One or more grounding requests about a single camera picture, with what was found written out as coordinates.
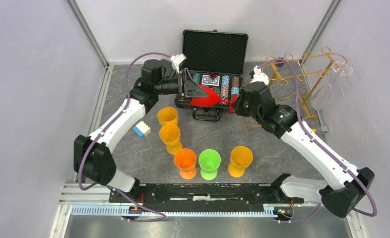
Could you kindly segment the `clear wine glass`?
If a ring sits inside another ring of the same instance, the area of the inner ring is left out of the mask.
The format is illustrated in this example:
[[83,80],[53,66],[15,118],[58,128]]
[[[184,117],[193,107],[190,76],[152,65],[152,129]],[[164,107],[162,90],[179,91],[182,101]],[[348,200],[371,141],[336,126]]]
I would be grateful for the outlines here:
[[310,105],[317,111],[321,110],[331,95],[331,90],[334,82],[340,76],[349,76],[353,72],[353,68],[347,63],[343,63],[340,61],[334,62],[331,67],[332,71],[335,72],[336,76],[332,79],[327,85],[318,89],[309,100]]

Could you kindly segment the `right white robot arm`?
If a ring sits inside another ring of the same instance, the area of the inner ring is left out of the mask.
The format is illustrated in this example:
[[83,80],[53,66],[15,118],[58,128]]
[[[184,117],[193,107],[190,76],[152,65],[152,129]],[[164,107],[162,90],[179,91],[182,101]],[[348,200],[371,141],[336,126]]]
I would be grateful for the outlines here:
[[277,202],[288,198],[321,203],[333,215],[345,218],[351,211],[374,217],[377,208],[369,188],[375,178],[368,168],[357,168],[320,139],[289,105],[278,105],[267,85],[250,83],[231,99],[239,116],[252,117],[261,127],[299,152],[323,180],[282,174],[273,183],[271,196]]

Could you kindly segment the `red plastic wine glass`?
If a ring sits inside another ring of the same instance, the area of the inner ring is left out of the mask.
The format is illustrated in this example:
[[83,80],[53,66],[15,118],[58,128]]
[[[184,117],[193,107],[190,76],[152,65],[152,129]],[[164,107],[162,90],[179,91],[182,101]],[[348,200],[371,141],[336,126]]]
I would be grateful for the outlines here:
[[224,100],[218,96],[211,88],[201,85],[200,88],[207,94],[206,97],[192,98],[189,102],[190,106],[193,107],[212,107],[219,103],[232,104],[239,96],[232,96],[231,100]]

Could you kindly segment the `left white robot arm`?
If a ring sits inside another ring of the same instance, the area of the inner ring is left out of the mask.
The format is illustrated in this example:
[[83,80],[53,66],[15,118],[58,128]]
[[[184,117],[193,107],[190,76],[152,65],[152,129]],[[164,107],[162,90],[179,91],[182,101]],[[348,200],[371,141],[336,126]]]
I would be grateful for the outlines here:
[[96,131],[75,139],[74,170],[81,190],[86,191],[99,184],[122,191],[121,195],[128,202],[139,199],[140,188],[135,185],[137,179],[117,168],[112,151],[132,126],[158,102],[159,95],[189,96],[196,101],[208,98],[210,89],[196,84],[186,75],[186,68],[179,69],[185,59],[183,54],[170,57],[175,73],[172,77],[164,76],[160,60],[146,60],[140,79],[129,89],[117,111]]

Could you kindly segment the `yellow wine glass back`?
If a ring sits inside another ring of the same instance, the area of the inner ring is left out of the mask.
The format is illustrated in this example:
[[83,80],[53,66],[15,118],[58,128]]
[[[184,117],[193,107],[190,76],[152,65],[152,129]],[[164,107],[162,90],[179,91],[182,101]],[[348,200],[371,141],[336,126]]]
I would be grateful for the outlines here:
[[178,125],[178,111],[173,107],[165,107],[157,114],[161,126],[166,124]]

